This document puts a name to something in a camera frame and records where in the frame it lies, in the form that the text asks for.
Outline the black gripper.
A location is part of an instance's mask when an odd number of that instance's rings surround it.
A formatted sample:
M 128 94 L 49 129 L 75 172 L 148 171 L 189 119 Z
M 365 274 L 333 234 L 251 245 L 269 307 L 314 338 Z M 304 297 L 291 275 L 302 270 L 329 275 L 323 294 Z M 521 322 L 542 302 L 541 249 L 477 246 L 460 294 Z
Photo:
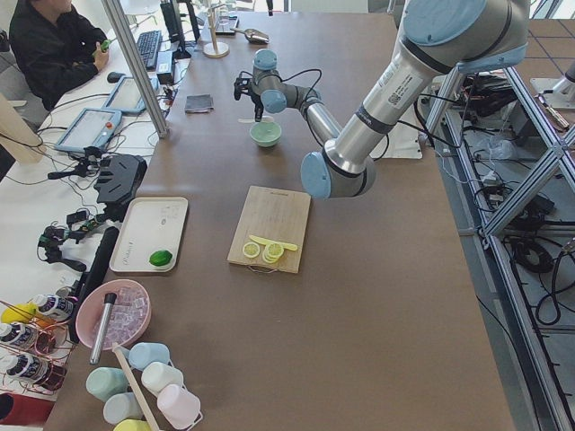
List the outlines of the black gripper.
M 258 93 L 256 93 L 253 89 L 249 91 L 249 95 L 254 104 L 254 120 L 256 122 L 261 122 L 262 113 L 264 112 L 264 107 L 261 102 L 261 96 Z

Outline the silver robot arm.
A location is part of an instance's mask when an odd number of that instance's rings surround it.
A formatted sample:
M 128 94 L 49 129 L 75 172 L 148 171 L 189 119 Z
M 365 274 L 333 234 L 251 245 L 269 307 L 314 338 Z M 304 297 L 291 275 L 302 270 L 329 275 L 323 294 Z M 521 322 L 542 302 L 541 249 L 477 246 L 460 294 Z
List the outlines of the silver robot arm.
M 394 56 L 345 126 L 340 126 L 313 88 L 286 84 L 277 55 L 260 49 L 246 93 L 263 112 L 298 110 L 323 141 L 304 157 L 303 188 L 313 198 L 356 197 L 373 185 L 370 156 L 420 93 L 440 75 L 467 74 L 520 63 L 526 54 L 527 1 L 409 1 L 403 9 Z

